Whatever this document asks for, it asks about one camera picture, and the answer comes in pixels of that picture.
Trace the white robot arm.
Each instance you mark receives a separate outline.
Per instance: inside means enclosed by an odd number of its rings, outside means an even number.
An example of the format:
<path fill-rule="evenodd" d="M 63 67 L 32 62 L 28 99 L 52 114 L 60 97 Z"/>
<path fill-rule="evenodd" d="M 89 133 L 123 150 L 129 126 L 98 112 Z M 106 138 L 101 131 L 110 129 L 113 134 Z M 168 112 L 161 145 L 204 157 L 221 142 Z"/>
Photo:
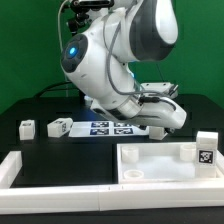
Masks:
<path fill-rule="evenodd" d="M 70 0 L 70 7 L 78 21 L 92 23 L 66 44 L 61 67 L 93 99 L 91 110 L 114 122 L 181 128 L 186 112 L 171 95 L 146 90 L 128 69 L 172 51 L 178 37 L 172 0 Z"/>

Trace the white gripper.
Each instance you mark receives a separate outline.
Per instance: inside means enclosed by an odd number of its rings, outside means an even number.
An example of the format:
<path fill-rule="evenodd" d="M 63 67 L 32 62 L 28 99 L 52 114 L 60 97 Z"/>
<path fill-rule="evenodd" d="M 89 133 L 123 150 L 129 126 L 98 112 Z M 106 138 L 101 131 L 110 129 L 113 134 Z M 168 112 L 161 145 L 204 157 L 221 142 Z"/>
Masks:
<path fill-rule="evenodd" d="M 187 113 L 167 97 L 141 97 L 142 108 L 134 118 L 138 125 L 180 129 Z"/>

